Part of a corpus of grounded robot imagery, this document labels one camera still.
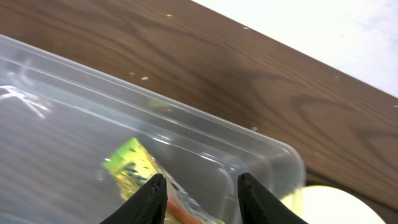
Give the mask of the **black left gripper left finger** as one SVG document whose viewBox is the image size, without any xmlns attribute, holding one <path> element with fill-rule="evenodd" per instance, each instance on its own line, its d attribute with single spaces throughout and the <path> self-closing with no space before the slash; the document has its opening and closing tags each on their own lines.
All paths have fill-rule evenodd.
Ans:
<svg viewBox="0 0 398 224">
<path fill-rule="evenodd" d="M 166 178 L 156 174 L 100 224 L 163 224 L 167 199 Z"/>
</svg>

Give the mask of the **yellow plate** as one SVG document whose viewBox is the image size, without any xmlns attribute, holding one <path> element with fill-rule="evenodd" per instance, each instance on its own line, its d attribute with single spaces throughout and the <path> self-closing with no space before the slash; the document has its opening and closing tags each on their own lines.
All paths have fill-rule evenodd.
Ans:
<svg viewBox="0 0 398 224">
<path fill-rule="evenodd" d="M 306 186 L 281 202 L 309 224 L 385 224 L 359 198 L 325 185 Z"/>
</svg>

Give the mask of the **green yellow snack wrapper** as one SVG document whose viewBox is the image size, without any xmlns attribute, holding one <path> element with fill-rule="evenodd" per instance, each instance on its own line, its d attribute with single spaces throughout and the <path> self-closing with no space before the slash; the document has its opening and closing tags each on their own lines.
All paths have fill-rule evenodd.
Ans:
<svg viewBox="0 0 398 224">
<path fill-rule="evenodd" d="M 115 179 L 121 198 L 125 201 L 152 176 L 162 174 L 167 180 L 166 223 L 224 224 L 205 212 L 136 138 L 126 141 L 106 158 L 103 168 Z"/>
</svg>

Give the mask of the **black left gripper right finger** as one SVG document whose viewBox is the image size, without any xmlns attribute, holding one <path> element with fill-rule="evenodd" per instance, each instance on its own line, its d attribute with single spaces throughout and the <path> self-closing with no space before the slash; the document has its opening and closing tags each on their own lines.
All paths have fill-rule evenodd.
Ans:
<svg viewBox="0 0 398 224">
<path fill-rule="evenodd" d="M 248 172 L 238 177 L 238 199 L 243 224 L 307 224 Z"/>
</svg>

